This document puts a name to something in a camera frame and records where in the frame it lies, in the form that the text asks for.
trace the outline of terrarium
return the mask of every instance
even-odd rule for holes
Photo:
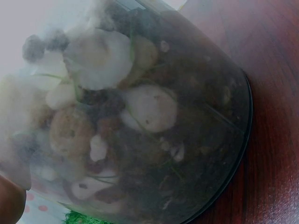
[[[116,224],[206,209],[249,137],[244,72],[161,0],[23,4],[35,25],[16,27],[23,63],[0,82],[1,174]]]

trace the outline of hand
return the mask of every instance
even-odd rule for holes
[[[26,191],[0,176],[0,223],[16,224],[26,202]]]

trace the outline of polka dot cloth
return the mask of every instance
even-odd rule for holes
[[[68,212],[68,209],[29,191],[24,214],[17,224],[62,224]]]

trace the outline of moss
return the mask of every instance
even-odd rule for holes
[[[63,224],[111,224],[105,221],[98,220],[89,216],[82,215],[75,211],[65,215],[65,221]]]

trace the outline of wooden table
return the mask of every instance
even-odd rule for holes
[[[195,224],[299,223],[299,0],[189,0],[181,12],[248,74],[243,161]]]

